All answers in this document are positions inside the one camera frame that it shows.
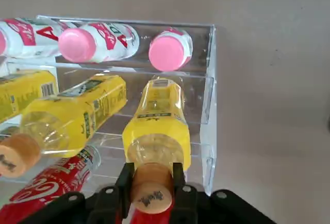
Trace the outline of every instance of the red label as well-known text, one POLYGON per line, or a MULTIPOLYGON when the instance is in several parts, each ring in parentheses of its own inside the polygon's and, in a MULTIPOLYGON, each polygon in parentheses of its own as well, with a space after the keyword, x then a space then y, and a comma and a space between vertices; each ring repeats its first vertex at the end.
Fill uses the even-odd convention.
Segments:
POLYGON ((75 157, 60 159, 39 173, 0 210, 0 223, 17 223, 61 195, 80 191, 90 173, 92 159, 83 149, 75 157))
POLYGON ((175 28, 173 27, 170 27, 169 29, 165 30, 165 31, 168 31, 168 32, 173 32, 173 33, 176 33, 177 35, 184 35, 183 32, 179 31, 179 30, 176 30, 175 28))
POLYGON ((126 36, 125 35, 120 35, 118 37, 118 40, 123 44, 123 46, 125 46, 125 48, 127 48, 127 41, 126 41, 126 36))
POLYGON ((51 40, 58 41, 58 37, 53 34, 53 28, 52 27, 45 27, 36 32, 37 34, 47 37, 51 40))
POLYGON ((109 29, 103 23, 90 23, 89 25, 95 27, 98 33, 103 37, 108 50, 114 49, 114 45, 116 43, 116 37, 109 31, 109 29))
POLYGON ((4 21, 21 36, 24 45, 36 45, 36 38, 30 24, 16 19, 5 19, 4 21))

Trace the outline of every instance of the gray surface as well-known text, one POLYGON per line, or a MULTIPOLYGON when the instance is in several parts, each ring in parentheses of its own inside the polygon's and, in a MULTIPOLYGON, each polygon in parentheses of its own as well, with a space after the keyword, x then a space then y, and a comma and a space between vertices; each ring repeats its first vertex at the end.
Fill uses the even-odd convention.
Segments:
POLYGON ((218 166, 278 223, 329 223, 329 0, 0 0, 1 16, 209 22, 218 33, 218 166))

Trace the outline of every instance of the bottle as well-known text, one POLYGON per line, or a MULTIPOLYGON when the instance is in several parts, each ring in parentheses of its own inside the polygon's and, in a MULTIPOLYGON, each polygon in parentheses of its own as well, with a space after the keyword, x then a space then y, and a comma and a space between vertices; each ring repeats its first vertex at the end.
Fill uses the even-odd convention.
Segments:
POLYGON ((126 104, 126 83, 96 74, 57 96, 34 100, 22 113, 20 133, 0 143, 0 174, 18 177, 42 154, 69 158, 126 104))
POLYGON ((22 70, 0 77, 0 123, 20 114, 34 99, 57 94, 49 71, 22 70))
POLYGON ((0 210, 0 223, 18 223, 61 195, 80 191, 100 162, 93 146, 86 146, 72 158, 60 159, 9 199, 0 210))
POLYGON ((139 49, 139 35, 126 24, 91 22, 66 30, 59 38, 64 58, 74 63, 117 61, 139 49))
POLYGON ((172 203, 173 162, 190 166, 190 135, 183 114, 184 93, 173 80, 159 78, 145 86, 138 109, 122 134, 126 159, 137 168, 131 200, 148 214, 172 203))
POLYGON ((27 18, 0 21, 0 56, 42 58, 59 56, 58 37, 73 23, 45 22, 27 18))
POLYGON ((130 224, 168 224, 173 207, 174 202, 167 210, 158 214, 147 214, 135 209, 130 224))
POLYGON ((190 35, 173 27, 160 33, 150 44, 149 60, 159 71, 176 71, 192 57, 190 35))

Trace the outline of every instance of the transparent shelf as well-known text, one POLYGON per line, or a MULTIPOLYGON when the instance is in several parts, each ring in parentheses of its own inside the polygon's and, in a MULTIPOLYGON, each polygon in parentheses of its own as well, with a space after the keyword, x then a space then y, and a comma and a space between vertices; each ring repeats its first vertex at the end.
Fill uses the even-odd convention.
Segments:
MULTIPOLYGON (((67 90, 100 72, 120 75, 126 81, 128 99, 126 106, 106 121, 89 140, 89 144, 93 144, 98 148, 102 162, 82 189, 86 196, 91 195, 105 185, 115 183, 126 161, 121 134, 137 109, 144 86, 155 76, 173 79, 184 90, 186 97, 184 115, 190 131, 192 157, 191 166, 186 171, 186 179, 188 182, 193 182, 194 185, 203 187, 205 192, 210 194, 217 159, 215 26, 39 17, 77 23, 86 21, 125 23, 134 27, 138 31, 139 36, 145 39, 143 41, 144 45, 142 45, 141 50, 135 56, 121 61, 100 64, 74 64, 62 57, 28 60, 7 58, 0 65, 0 76, 12 74, 23 69, 48 70, 57 78, 59 91, 67 90), (159 72, 149 62, 147 47, 150 39, 169 26, 187 31, 192 36, 194 51, 191 60, 179 71, 159 72)), ((17 125, 19 122, 20 117, 14 117, 0 124, 0 130, 13 124, 17 125)), ((55 159, 42 158, 34 168, 20 178, 9 179, 0 176, 0 186, 2 187, 0 191, 12 189, 15 184, 17 185, 16 191, 18 191, 22 185, 54 162, 55 159)))

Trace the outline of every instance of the red and white bottle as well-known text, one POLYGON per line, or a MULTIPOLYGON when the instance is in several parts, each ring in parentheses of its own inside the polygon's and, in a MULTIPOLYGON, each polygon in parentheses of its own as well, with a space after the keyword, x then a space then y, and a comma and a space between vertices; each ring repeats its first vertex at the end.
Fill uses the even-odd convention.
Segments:
POLYGON ((11 18, 0 21, 0 56, 40 58, 60 55, 58 37, 72 23, 11 18))
POLYGON ((139 49, 138 33, 126 24, 91 22, 66 30, 59 38, 64 58, 74 63, 117 61, 139 49))
POLYGON ((190 35, 173 27, 153 39, 149 60, 159 71, 175 71, 191 59, 193 43, 190 35))
POLYGON ((72 158, 60 159, 32 179, 0 210, 0 223, 14 224, 70 191, 80 191, 101 162, 93 146, 72 158))

